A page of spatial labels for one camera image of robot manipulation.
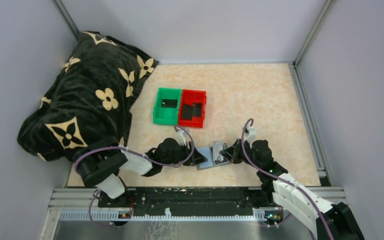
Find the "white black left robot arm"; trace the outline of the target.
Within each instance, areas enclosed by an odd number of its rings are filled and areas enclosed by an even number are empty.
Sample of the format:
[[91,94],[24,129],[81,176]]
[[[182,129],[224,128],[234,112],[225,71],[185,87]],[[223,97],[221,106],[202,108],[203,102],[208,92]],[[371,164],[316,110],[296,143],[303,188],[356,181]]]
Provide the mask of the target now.
[[117,145],[114,137],[107,137],[76,152],[73,161],[86,187],[96,187],[116,206],[123,207],[129,202],[130,194],[118,176],[120,169],[151,177],[163,167],[197,166],[208,159],[192,141],[166,138],[146,153],[137,153]]

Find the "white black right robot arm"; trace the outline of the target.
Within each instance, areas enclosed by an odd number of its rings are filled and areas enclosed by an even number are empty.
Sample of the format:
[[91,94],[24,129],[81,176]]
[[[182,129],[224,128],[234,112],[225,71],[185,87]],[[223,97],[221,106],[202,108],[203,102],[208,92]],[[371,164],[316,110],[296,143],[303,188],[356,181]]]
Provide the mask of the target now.
[[267,140],[252,144],[237,139],[220,155],[233,164],[246,163],[257,169],[261,199],[267,206],[278,205],[296,217],[315,240],[362,240],[364,235],[350,207],[326,200],[300,184],[276,162]]

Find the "silver grey credit card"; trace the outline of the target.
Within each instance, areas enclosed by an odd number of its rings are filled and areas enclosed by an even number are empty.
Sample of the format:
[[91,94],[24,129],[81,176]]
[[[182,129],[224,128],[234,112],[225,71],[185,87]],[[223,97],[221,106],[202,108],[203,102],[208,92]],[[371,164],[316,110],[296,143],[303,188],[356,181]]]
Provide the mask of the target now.
[[213,141],[212,142],[212,155],[214,163],[221,164],[224,161],[224,157],[220,154],[223,151],[223,142],[222,141]]

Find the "grey leather card holder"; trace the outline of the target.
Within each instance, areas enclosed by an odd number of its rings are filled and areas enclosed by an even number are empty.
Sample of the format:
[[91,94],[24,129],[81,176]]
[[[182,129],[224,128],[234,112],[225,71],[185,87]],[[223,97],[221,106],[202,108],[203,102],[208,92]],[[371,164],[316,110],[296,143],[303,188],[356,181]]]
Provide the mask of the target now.
[[[223,148],[224,150],[227,148],[227,143],[223,142]],[[207,157],[208,161],[201,163],[196,166],[196,169],[198,171],[206,170],[206,169],[211,169],[211,168],[216,168],[224,165],[230,164],[228,160],[224,158],[224,161],[221,164],[215,164],[213,161],[213,155],[212,155],[212,145],[207,146],[207,147],[200,147],[198,148],[198,151],[203,154],[205,157]]]

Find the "dark credit card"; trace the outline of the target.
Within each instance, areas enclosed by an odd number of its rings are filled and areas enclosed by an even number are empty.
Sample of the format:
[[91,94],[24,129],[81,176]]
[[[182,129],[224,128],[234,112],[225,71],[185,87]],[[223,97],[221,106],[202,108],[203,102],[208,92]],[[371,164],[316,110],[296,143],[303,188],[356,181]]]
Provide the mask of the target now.
[[194,102],[192,106],[192,118],[201,118],[202,117],[202,106],[201,102]]
[[184,121],[191,121],[192,118],[192,106],[193,105],[188,105],[188,104],[183,104],[182,109],[181,109],[181,119]]

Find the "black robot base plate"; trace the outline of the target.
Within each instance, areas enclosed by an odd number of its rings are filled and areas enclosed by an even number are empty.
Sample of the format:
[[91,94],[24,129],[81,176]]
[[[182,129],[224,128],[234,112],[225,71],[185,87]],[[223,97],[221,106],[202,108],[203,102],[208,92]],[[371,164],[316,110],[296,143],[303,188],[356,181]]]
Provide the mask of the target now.
[[98,199],[101,208],[127,208],[135,217],[162,216],[166,209],[175,217],[250,216],[276,206],[260,187],[134,187],[116,199],[104,192]]

